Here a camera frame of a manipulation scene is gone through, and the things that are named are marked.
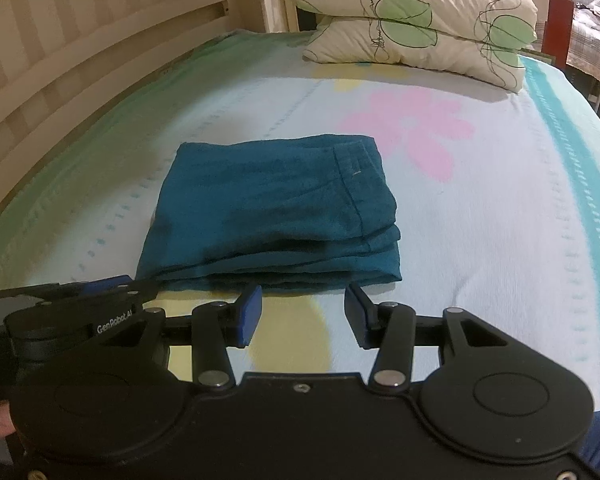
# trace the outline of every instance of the screw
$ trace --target screw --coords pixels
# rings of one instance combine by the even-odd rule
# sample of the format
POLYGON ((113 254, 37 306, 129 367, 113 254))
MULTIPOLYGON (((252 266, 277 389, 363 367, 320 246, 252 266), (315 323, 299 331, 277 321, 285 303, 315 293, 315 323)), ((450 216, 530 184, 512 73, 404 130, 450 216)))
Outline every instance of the screw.
POLYGON ((34 469, 27 474, 27 480, 46 480, 46 475, 42 471, 34 469))
POLYGON ((407 377, 398 370, 380 370, 374 374, 374 381, 382 386, 390 386, 395 388, 404 384, 407 377))
POLYGON ((205 386, 219 388, 229 382, 229 375, 222 370, 207 370, 198 376, 198 382, 205 386))
POLYGON ((299 394, 307 394, 311 390, 311 386, 304 383, 294 384, 294 391, 299 394))

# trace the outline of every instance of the bed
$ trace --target bed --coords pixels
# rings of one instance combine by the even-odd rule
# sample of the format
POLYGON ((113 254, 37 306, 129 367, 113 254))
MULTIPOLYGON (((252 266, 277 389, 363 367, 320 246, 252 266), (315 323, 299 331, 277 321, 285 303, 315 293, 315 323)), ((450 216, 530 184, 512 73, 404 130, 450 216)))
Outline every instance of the bed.
MULTIPOLYGON (((311 33, 262 34, 262 0, 0 0, 0 288, 133 275, 181 142, 363 133, 402 232, 404 279, 368 287, 372 299, 430 316, 461 305, 576 372, 600 408, 600 120, 559 70, 573 4, 534 1, 556 66, 525 58, 516 95, 307 62, 311 33)), ((211 298, 228 299, 153 304, 176 316, 211 298)), ((237 377, 366 377, 374 352, 342 301, 267 296, 253 343, 230 351, 237 377)), ((173 349, 181 378, 189 358, 173 349)), ((436 366, 418 349, 414 379, 436 366)))

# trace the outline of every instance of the wooden bed frame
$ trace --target wooden bed frame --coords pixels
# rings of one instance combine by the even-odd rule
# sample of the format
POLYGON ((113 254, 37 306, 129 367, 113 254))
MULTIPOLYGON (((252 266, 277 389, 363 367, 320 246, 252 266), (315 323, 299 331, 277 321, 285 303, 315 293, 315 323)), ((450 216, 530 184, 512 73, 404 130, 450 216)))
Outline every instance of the wooden bed frame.
MULTIPOLYGON (((534 1, 542 50, 564 67, 573 3, 534 1)), ((236 28, 264 32, 262 2, 0 0, 0 213, 72 132, 163 67, 236 28)))

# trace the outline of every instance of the bed sheet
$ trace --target bed sheet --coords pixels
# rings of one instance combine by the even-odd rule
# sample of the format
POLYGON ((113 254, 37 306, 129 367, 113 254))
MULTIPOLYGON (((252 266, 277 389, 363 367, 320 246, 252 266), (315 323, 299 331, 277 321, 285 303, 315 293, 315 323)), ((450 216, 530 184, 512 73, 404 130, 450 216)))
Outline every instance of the bed sheet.
MULTIPOLYGON (((368 134, 398 204, 402 282, 374 301, 467 308, 582 377, 600 408, 600 120, 561 72, 525 59, 512 94, 403 66, 318 65, 306 34, 240 32, 116 105, 0 216, 0 288, 134 275, 181 142, 368 134)), ((199 215, 205 214, 204 206, 199 215)), ((168 314, 219 294, 162 292, 168 314)), ((360 371, 342 291, 267 296, 245 370, 360 371)), ((190 378, 189 351, 171 369, 190 378)), ((437 367, 418 348, 414 380, 437 367)))

